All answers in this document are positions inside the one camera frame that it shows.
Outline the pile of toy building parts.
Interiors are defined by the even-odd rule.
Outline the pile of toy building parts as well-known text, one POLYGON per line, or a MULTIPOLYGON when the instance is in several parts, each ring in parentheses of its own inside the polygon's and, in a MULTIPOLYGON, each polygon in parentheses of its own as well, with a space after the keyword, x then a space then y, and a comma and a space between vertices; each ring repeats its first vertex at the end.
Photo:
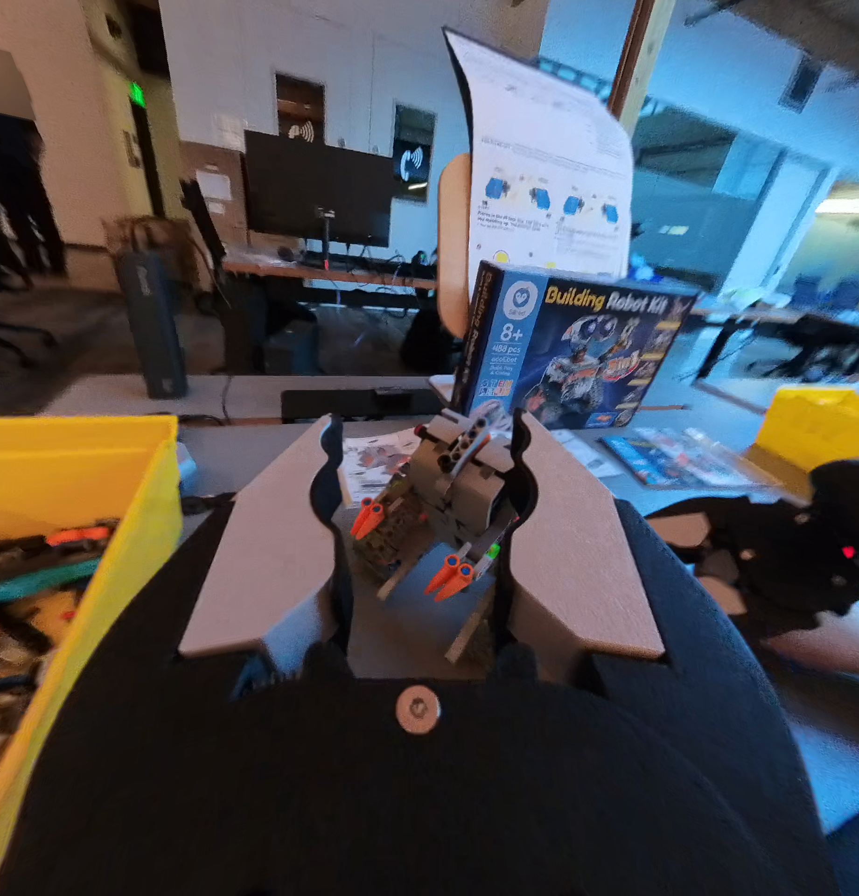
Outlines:
POLYGON ((0 538, 0 762, 119 524, 0 538))

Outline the black flat device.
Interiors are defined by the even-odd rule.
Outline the black flat device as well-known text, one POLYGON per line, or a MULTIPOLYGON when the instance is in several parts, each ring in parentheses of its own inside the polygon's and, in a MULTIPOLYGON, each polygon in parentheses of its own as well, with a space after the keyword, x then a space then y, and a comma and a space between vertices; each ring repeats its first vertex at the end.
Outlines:
POLYGON ((407 387, 414 391, 412 400, 391 404, 378 402, 372 394, 374 388, 283 390, 280 416, 286 423, 317 420, 327 414, 344 421, 370 421, 434 416, 443 409, 442 400, 430 388, 407 387))

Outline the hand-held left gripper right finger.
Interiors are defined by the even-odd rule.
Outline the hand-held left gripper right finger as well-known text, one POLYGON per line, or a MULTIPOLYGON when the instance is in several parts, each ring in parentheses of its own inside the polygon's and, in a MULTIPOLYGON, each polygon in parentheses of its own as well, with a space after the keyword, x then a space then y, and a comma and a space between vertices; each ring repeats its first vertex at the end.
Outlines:
POLYGON ((608 489, 531 414, 513 419, 506 483, 517 519, 496 577, 496 646, 531 648, 544 679, 583 660, 656 662, 665 646, 608 489))

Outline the blue robot kit box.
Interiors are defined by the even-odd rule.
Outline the blue robot kit box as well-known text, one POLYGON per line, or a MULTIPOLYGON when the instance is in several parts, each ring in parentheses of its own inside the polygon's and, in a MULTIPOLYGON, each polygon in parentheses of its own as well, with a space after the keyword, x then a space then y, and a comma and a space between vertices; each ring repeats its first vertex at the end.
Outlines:
POLYGON ((703 293, 483 261, 450 407, 496 401, 549 429, 626 427, 703 293))

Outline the person's right forearm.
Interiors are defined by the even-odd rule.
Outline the person's right forearm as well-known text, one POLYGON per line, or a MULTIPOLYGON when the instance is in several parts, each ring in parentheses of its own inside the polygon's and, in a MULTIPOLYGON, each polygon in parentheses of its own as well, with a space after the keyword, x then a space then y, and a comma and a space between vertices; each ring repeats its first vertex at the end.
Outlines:
POLYGON ((859 605, 838 616, 817 616, 811 630, 796 630, 764 640, 764 648, 794 663, 825 673, 859 676, 859 605))

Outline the open instruction booklet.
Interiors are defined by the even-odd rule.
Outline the open instruction booklet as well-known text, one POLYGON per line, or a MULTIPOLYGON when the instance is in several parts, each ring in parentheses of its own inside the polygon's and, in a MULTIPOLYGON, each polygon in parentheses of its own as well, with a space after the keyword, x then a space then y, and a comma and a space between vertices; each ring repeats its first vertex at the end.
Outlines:
MULTIPOLYGON (((598 479, 622 475, 623 471, 588 442, 566 429, 552 431, 552 435, 587 470, 598 479)), ((346 438, 339 467, 342 499, 353 508, 365 498, 376 498, 388 485, 391 476, 408 462, 419 445, 419 438, 411 430, 373 437, 346 438)))

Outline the yellow storage bin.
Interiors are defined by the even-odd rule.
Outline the yellow storage bin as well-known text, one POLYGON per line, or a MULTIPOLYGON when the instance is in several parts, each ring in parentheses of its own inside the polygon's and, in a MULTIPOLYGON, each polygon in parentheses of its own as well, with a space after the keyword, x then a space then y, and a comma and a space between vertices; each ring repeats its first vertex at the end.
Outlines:
POLYGON ((174 417, 0 419, 0 539, 99 519, 117 532, 0 762, 0 856, 57 712, 182 531, 174 417))
POLYGON ((838 385, 779 388, 743 456, 792 495, 809 497, 813 469, 859 461, 859 391, 838 385))

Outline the dark wall sign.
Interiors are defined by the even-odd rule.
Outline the dark wall sign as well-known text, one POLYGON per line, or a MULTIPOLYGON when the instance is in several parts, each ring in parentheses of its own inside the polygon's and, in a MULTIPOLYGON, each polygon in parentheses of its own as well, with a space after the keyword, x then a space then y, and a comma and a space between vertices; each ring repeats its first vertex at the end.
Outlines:
POLYGON ((392 179, 395 198, 426 204, 430 185, 436 115, 396 103, 392 129, 392 179))
POLYGON ((324 143, 325 87, 287 73, 275 73, 279 135, 290 140, 324 143))

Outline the wooden side table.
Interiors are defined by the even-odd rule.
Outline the wooden side table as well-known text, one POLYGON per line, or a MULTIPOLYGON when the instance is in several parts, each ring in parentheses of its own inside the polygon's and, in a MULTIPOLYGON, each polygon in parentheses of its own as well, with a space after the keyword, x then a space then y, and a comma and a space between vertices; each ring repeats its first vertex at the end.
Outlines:
POLYGON ((222 263, 227 274, 250 275, 258 277, 283 278, 294 280, 321 280, 337 283, 363 284, 385 287, 406 287, 423 290, 437 289, 434 279, 401 276, 395 273, 378 273, 373 271, 326 271, 299 263, 282 263, 279 258, 255 254, 229 256, 222 263))

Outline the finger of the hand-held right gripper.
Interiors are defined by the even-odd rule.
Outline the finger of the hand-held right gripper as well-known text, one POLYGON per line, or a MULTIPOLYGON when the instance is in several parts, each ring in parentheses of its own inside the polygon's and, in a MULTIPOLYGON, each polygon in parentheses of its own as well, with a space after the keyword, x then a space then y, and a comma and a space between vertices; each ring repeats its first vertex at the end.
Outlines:
POLYGON ((659 537, 676 550, 698 549, 708 543, 712 524, 700 512, 670 516, 648 516, 649 526, 659 537))
POLYGON ((737 563, 728 551, 720 549, 706 554, 695 565, 695 578, 727 616, 747 614, 737 563))

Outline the grey orange tracked toy robot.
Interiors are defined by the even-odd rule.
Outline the grey orange tracked toy robot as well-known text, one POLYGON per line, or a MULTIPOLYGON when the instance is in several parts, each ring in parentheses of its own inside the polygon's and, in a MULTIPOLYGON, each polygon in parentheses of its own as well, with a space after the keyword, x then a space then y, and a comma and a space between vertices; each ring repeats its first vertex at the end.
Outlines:
POLYGON ((471 417, 442 409, 412 432, 415 443, 374 496, 364 496, 349 531, 355 554, 385 601, 438 546, 446 548, 424 594, 440 603, 482 584, 484 592, 446 651, 491 671, 512 605, 512 438, 489 410, 471 417))

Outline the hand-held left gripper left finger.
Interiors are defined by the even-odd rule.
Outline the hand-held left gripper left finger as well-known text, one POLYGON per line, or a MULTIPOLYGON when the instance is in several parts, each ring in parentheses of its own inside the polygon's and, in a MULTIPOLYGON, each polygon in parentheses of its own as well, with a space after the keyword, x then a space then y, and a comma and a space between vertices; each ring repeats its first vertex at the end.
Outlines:
POLYGON ((328 414, 237 493, 178 644, 183 658, 255 652, 299 673, 313 645, 347 651, 353 587, 334 523, 342 420, 328 414))

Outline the white printed paper sheet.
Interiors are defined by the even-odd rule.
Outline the white printed paper sheet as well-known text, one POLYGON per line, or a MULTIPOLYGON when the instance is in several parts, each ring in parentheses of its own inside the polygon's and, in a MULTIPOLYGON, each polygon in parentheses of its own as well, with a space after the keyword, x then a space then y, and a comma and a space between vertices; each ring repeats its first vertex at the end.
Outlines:
POLYGON ((480 262, 627 275, 634 153, 592 93, 443 28, 468 112, 468 286, 480 262))

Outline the black monitor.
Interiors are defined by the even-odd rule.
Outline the black monitor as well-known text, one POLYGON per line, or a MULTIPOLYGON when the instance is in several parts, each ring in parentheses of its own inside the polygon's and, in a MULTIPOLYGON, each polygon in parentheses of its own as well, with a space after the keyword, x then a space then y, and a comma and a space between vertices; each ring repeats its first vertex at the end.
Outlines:
POLYGON ((322 142, 244 131, 248 229, 301 239, 388 248, 393 159, 322 142))

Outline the blue leaflet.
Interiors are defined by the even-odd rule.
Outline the blue leaflet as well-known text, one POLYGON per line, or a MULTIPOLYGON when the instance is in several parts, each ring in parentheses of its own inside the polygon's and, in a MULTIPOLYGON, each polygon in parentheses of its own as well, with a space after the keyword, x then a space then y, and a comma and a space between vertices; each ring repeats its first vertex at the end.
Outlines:
POLYGON ((694 454, 675 439, 656 442, 638 435, 610 435, 599 443, 648 487, 728 487, 735 480, 731 470, 694 454))

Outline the printed sticker sheet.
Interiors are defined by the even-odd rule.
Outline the printed sticker sheet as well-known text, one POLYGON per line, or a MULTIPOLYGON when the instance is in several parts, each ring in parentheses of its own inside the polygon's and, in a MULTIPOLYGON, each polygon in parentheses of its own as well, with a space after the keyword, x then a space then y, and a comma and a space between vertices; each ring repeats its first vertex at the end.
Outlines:
POLYGON ((636 434, 658 453, 668 469, 687 478, 694 487, 738 489, 771 484, 737 454, 699 429, 639 427, 636 434))

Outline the wooden chair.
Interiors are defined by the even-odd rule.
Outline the wooden chair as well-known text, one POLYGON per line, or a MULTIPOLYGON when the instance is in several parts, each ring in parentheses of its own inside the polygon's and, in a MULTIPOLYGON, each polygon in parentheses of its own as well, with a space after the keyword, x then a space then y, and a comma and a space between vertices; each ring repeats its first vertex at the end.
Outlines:
POLYGON ((436 310, 456 339, 468 330, 470 153, 461 153, 442 170, 437 186, 436 310))

